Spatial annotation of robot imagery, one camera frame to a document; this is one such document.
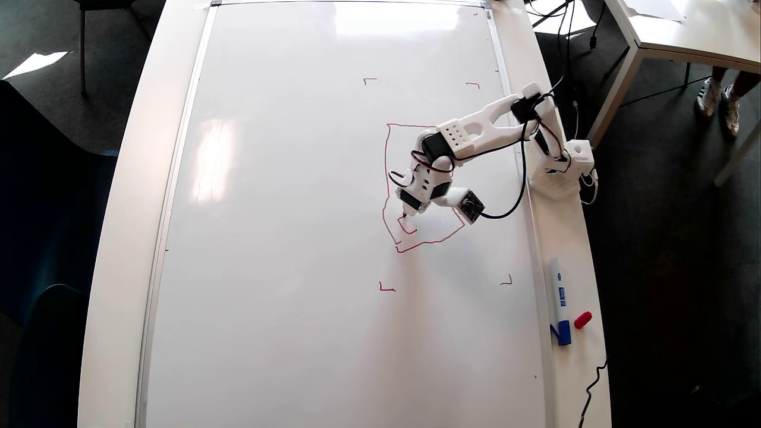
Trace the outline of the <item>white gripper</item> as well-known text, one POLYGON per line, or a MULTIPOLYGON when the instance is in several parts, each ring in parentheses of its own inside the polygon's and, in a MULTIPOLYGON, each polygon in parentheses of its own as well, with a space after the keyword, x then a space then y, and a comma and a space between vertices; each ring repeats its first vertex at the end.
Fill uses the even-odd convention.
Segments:
POLYGON ((449 156, 440 156, 433 163, 413 159, 413 168, 398 174, 398 198, 402 216, 418 216, 430 204, 451 207, 448 192, 454 170, 449 156))

